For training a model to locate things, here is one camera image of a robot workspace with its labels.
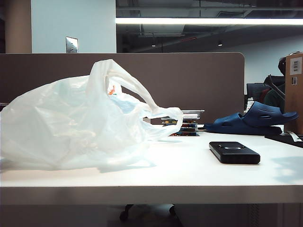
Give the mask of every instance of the ceiling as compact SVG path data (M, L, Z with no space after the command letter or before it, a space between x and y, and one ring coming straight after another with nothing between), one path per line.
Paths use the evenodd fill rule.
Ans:
M303 18L302 0L116 0L117 17ZM118 52L180 52L303 35L301 26L117 25Z

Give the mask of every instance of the chair wheel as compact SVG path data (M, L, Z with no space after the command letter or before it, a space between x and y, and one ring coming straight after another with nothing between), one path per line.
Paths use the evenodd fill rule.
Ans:
M170 215L172 215L172 216L175 216L175 215L176 215L175 206L171 206L171 208L169 209L169 213L170 213Z
M120 218L120 221L127 221L128 220L128 212L122 211L119 218Z

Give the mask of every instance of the smartphone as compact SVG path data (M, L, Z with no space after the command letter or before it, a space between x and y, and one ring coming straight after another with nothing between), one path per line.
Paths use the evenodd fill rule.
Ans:
M258 164L260 155L239 142L210 142L209 148L224 164Z

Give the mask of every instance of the blue slipper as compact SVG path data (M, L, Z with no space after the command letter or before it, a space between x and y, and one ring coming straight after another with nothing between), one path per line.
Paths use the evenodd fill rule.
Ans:
M284 124L298 118L297 112L281 113L279 107L254 102L242 120L250 126Z
M244 134L244 135L279 135L282 133L279 127L252 127L247 125L239 113L234 113L224 118L218 118L212 124L205 124L207 132Z

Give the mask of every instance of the floor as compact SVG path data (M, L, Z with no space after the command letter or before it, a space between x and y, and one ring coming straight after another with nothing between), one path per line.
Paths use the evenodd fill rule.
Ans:
M171 204L134 205L125 222L124 205L112 206L1 206L2 227L183 227L169 213Z

